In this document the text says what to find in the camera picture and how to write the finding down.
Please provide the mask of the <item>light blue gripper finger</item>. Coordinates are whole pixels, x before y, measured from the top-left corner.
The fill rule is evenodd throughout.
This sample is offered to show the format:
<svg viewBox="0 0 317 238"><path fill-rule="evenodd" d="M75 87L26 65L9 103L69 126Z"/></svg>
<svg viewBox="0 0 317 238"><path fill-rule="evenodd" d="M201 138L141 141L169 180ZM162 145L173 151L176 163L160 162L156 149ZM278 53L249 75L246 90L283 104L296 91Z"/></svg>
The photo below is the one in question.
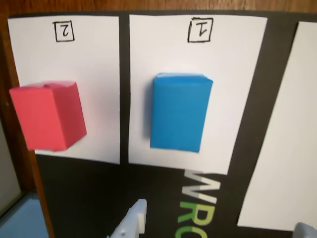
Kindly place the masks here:
<svg viewBox="0 0 317 238"><path fill-rule="evenodd" d="M294 229L294 238L317 238L317 230L308 224L299 222Z"/></svg>
<svg viewBox="0 0 317 238"><path fill-rule="evenodd" d="M147 214L147 201L138 199L138 201L129 208L127 214L107 238L138 238L139 234L145 233Z"/></svg>

